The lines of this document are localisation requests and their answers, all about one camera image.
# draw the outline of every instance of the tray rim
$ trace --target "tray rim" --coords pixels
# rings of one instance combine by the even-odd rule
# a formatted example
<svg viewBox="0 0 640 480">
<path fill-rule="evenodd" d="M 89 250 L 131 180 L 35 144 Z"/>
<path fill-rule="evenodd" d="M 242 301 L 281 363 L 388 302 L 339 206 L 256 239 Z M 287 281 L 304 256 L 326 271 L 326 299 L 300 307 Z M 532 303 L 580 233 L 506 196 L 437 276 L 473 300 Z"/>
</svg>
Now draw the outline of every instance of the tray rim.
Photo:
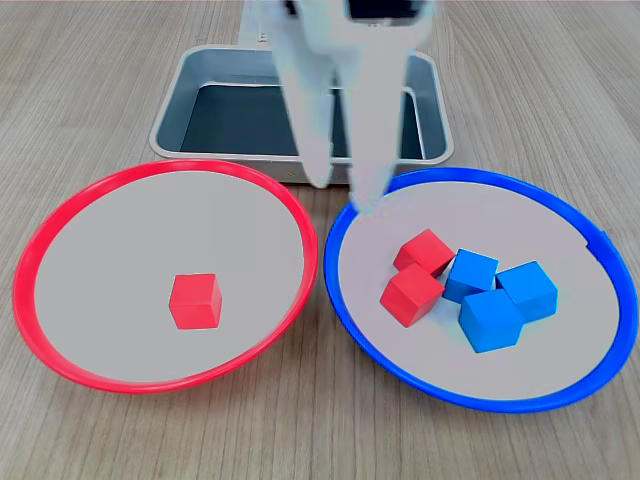
<svg viewBox="0 0 640 480">
<path fill-rule="evenodd" d="M 170 150 L 166 150 L 162 148 L 158 144 L 158 134 L 160 132 L 160 127 L 162 122 L 164 121 L 167 115 L 167 109 L 169 108 L 169 103 L 173 97 L 173 93 L 178 84 L 178 80 L 180 78 L 180 74 L 184 69 L 185 63 L 189 59 L 189 57 L 195 53 L 198 53 L 203 50 L 228 50 L 228 51 L 247 51 L 247 52 L 271 52 L 271 48 L 269 48 L 268 44 L 257 44 L 255 46 L 241 46 L 241 45 L 224 45 L 224 44 L 205 44 L 198 45 L 192 47 L 185 51 L 180 60 L 178 61 L 178 65 L 174 71 L 173 78 L 171 79 L 171 83 L 164 95 L 162 103 L 160 104 L 160 108 L 153 122 L 153 126 L 151 128 L 151 132 L 149 134 L 149 146 L 153 152 L 163 158 L 204 158 L 204 159 L 214 159 L 219 158 L 225 161 L 231 162 L 239 162 L 239 163 L 259 163 L 259 162 L 289 162 L 289 163 L 297 163 L 297 156 L 285 156 L 285 155 L 244 155 L 244 154 L 222 154 L 222 153 L 195 153 L 195 152 L 173 152 Z M 441 124 L 443 128 L 443 133 L 445 137 L 445 150 L 444 152 L 436 158 L 432 159 L 421 159 L 421 160 L 412 160 L 412 159 L 400 159 L 398 161 L 398 166 L 401 168 L 420 168 L 420 167 L 431 167 L 435 165 L 440 165 L 447 161 L 454 152 L 454 142 L 453 135 L 451 132 L 451 126 L 449 124 L 449 117 L 447 116 L 447 111 L 444 103 L 444 95 L 442 92 L 442 86 L 440 83 L 440 76 L 438 73 L 438 69 L 436 67 L 435 61 L 429 55 L 419 52 L 417 50 L 413 50 L 411 53 L 412 56 L 415 56 L 423 61 L 428 62 L 431 65 L 431 71 L 433 72 L 433 80 L 436 90 L 436 98 L 438 102 L 438 112 L 440 113 Z M 215 85 L 218 82 L 207 82 L 204 85 Z M 350 158 L 337 158 L 333 157 L 331 159 L 334 165 L 343 165 L 349 166 L 351 165 Z"/>
<path fill-rule="evenodd" d="M 587 248 L 603 266 L 618 298 L 620 318 L 610 349 L 598 365 L 578 382 L 557 392 L 521 400 L 487 400 L 457 394 L 415 377 L 382 355 L 360 332 L 342 297 L 338 267 L 342 241 L 358 213 L 351 203 L 337 216 L 327 237 L 324 252 L 324 279 L 327 293 L 343 326 L 376 363 L 412 387 L 446 402 L 492 413 L 536 413 L 565 407 L 594 394 L 612 380 L 629 359 L 638 335 L 638 296 L 620 252 L 607 234 L 591 220 L 555 195 L 532 184 L 500 173 L 464 167 L 442 167 L 406 172 L 394 177 L 385 195 L 413 185 L 463 181 L 491 185 L 519 193 L 564 218 L 587 240 Z"/>
</svg>

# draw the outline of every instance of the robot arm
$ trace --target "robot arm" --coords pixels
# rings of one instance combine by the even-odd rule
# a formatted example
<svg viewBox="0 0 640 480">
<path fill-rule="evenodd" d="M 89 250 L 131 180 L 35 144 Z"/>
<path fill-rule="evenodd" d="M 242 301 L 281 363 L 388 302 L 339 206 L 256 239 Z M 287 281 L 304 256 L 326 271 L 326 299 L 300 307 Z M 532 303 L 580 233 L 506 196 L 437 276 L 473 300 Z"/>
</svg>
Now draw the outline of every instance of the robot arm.
<svg viewBox="0 0 640 480">
<path fill-rule="evenodd" d="M 399 156 L 409 55 L 433 28 L 432 0 L 261 0 L 305 173 L 331 176 L 331 87 L 337 76 L 352 166 L 351 200 L 371 211 Z"/>
</svg>

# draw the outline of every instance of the wood grain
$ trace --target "wood grain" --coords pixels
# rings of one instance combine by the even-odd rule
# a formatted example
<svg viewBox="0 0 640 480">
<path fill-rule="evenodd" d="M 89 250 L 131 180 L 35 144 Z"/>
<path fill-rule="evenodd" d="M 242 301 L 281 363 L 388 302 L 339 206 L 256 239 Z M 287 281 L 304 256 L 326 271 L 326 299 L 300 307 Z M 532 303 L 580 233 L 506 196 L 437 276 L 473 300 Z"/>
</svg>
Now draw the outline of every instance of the wood grain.
<svg viewBox="0 0 640 480">
<path fill-rule="evenodd" d="M 594 396 L 525 416 L 418 393 L 357 348 L 322 281 L 288 333 L 218 381 L 158 396 L 59 378 L 13 321 L 13 271 L 62 201 L 157 157 L 179 56 L 234 43 L 224 2 L 0 2 L 0 479 L 576 479 L 640 472 L 640 354 Z M 640 278 L 640 6 L 448 2 L 435 58 L 451 165 L 545 188 Z M 324 242 L 344 189 L 294 187 Z"/>
</svg>

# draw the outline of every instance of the blue rim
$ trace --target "blue rim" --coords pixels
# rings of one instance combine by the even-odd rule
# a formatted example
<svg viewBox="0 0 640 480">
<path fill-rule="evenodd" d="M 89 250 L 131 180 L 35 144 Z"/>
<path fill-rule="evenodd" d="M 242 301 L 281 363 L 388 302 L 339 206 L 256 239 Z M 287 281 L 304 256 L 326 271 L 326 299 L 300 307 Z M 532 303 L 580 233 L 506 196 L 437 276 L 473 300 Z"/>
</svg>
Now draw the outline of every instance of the blue rim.
<svg viewBox="0 0 640 480">
<path fill-rule="evenodd" d="M 591 373 L 570 387 L 549 395 L 526 400 L 484 400 L 459 395 L 435 387 L 402 370 L 376 350 L 360 332 L 342 297 L 338 279 L 338 261 L 342 241 L 351 222 L 357 216 L 357 212 L 351 204 L 342 210 L 333 224 L 327 238 L 324 255 L 324 278 L 327 292 L 342 324 L 367 354 L 400 380 L 429 395 L 463 407 L 497 413 L 533 413 L 565 407 L 598 391 L 624 366 L 638 334 L 638 297 L 633 279 L 620 253 L 607 234 L 558 197 L 515 178 L 484 170 L 441 167 L 408 172 L 396 176 L 391 181 L 387 194 L 412 185 L 451 181 L 492 185 L 524 195 L 560 215 L 584 236 L 587 240 L 587 248 L 609 275 L 620 307 L 618 331 L 604 359 Z"/>
</svg>

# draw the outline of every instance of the red cube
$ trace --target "red cube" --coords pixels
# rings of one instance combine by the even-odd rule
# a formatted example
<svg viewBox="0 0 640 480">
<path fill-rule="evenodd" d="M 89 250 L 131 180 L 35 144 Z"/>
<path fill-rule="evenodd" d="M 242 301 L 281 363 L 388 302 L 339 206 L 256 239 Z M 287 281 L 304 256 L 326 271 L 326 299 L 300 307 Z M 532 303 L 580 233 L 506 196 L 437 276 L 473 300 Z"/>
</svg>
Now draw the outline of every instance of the red cube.
<svg viewBox="0 0 640 480">
<path fill-rule="evenodd" d="M 425 230 L 402 246 L 393 265 L 398 270 L 404 270 L 412 263 L 417 263 L 429 275 L 438 277 L 455 256 L 453 250 L 447 247 L 435 233 Z"/>
<path fill-rule="evenodd" d="M 214 274 L 176 275 L 169 310 L 181 330 L 216 328 L 222 294 Z"/>
<path fill-rule="evenodd" d="M 380 303 L 402 325 L 410 327 L 429 313 L 443 292 L 438 280 L 413 263 L 389 281 Z"/>
</svg>

